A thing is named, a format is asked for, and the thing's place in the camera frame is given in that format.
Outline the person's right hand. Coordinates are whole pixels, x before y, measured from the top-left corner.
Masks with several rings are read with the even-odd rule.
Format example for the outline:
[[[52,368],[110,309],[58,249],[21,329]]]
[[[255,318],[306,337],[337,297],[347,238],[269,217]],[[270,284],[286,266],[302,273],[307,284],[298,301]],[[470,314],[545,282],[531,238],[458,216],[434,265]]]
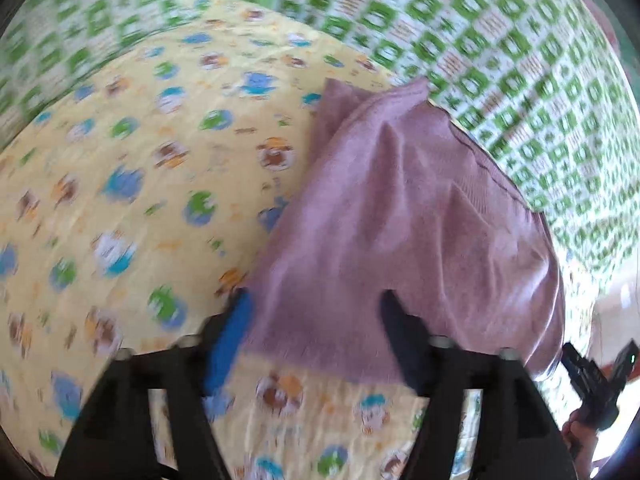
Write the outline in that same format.
[[[567,447],[575,449],[575,460],[582,460],[591,464],[592,456],[598,444],[597,430],[586,425],[580,417],[580,411],[570,413],[570,417],[564,422],[561,434]]]

